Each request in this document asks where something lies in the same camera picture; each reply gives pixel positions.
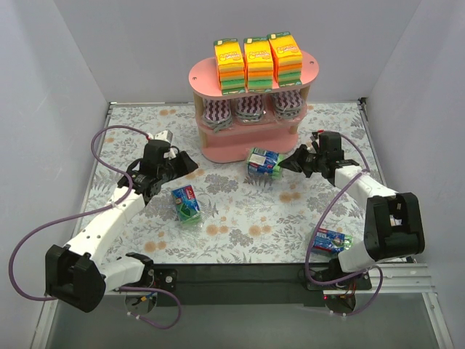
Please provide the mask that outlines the blue green sponge pack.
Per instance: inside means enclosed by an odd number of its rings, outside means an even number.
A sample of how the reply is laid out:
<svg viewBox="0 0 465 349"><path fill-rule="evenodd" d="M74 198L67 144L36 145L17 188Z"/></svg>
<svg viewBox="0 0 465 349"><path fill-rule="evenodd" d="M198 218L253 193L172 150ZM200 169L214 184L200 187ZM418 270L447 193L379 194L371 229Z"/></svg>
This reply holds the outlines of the blue green sponge pack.
<svg viewBox="0 0 465 349"><path fill-rule="evenodd" d="M334 256L352 246L351 235L341 232L319 228L311 251L317 254Z"/></svg>
<svg viewBox="0 0 465 349"><path fill-rule="evenodd" d="M191 185L174 189L171 197L181 226L187 227L201 221L201 209Z"/></svg>
<svg viewBox="0 0 465 349"><path fill-rule="evenodd" d="M267 176L278 179L282 176L279 163L284 159L283 154L261 148L252 148L246 159L247 172L251 176Z"/></svg>

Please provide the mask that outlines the striped pink sponge pack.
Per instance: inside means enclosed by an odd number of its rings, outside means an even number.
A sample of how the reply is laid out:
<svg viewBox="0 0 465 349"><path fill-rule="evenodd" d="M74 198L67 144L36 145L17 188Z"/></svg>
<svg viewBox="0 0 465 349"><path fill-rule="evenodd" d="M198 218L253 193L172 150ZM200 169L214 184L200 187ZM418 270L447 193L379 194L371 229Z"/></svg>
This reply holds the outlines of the striped pink sponge pack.
<svg viewBox="0 0 465 349"><path fill-rule="evenodd" d="M264 118L264 102L261 95L241 97L235 101L234 112L243 124L259 123Z"/></svg>
<svg viewBox="0 0 465 349"><path fill-rule="evenodd" d="M271 94L275 116L280 120L295 119L304 106L299 90L276 92Z"/></svg>
<svg viewBox="0 0 465 349"><path fill-rule="evenodd" d="M205 100L202 121L214 132L229 129L233 125L230 102L228 100Z"/></svg>

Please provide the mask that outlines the orange sponge pack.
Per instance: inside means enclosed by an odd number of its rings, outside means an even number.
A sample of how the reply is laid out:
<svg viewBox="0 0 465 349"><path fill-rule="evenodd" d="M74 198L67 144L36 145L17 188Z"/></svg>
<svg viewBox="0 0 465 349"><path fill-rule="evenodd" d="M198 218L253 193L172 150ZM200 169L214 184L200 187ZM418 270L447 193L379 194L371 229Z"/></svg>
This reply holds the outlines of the orange sponge pack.
<svg viewBox="0 0 465 349"><path fill-rule="evenodd" d="M214 42L219 88L223 95L245 89L245 63L237 39L220 39Z"/></svg>
<svg viewBox="0 0 465 349"><path fill-rule="evenodd" d="M273 84L274 62L267 37L243 40L248 90L270 90Z"/></svg>
<svg viewBox="0 0 465 349"><path fill-rule="evenodd" d="M295 38L288 31L267 35L274 63L274 77L279 86L299 84L303 56Z"/></svg>

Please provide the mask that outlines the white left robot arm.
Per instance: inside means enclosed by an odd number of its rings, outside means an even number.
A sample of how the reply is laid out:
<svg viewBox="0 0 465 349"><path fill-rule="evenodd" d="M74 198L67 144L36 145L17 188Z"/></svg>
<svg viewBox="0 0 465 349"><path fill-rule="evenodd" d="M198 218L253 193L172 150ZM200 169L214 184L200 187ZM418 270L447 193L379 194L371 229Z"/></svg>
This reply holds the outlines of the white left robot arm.
<svg viewBox="0 0 465 349"><path fill-rule="evenodd" d="M153 261L130 252L104 263L110 245L139 214L163 184L194 172L198 165L171 144L172 133L150 136L143 156L127 168L109 200L110 208L65 246L54 245L45 255L46 293L85 313L93 311L104 295L122 286L149 287L155 280Z"/></svg>

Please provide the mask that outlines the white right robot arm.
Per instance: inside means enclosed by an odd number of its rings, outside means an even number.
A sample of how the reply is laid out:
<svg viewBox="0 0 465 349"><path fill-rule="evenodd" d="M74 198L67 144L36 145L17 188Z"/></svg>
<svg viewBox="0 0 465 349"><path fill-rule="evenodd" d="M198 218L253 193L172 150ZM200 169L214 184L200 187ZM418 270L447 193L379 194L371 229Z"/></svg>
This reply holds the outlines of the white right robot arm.
<svg viewBox="0 0 465 349"><path fill-rule="evenodd" d="M310 259L304 259L306 279L318 286L342 283L366 273L380 262L421 254L425 249L417 196L388 188L372 178L367 163L346 159L343 140L346 136L339 132L313 132L311 146L300 145L279 163L282 169L305 177L319 173L339 189L324 214L345 193L365 211L363 239L338 253L327 269L313 273Z"/></svg>

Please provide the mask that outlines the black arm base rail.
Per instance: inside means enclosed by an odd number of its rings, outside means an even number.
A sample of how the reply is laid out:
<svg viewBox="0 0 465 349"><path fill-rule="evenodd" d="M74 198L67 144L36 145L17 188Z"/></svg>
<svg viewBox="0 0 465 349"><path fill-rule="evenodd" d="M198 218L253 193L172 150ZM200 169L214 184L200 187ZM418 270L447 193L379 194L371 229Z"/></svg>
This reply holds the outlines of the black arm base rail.
<svg viewBox="0 0 465 349"><path fill-rule="evenodd" d="M182 305L303 305L322 307L324 291L352 296L372 287L368 275L340 287L307 280L301 263L155 265L143 286L174 294Z"/></svg>

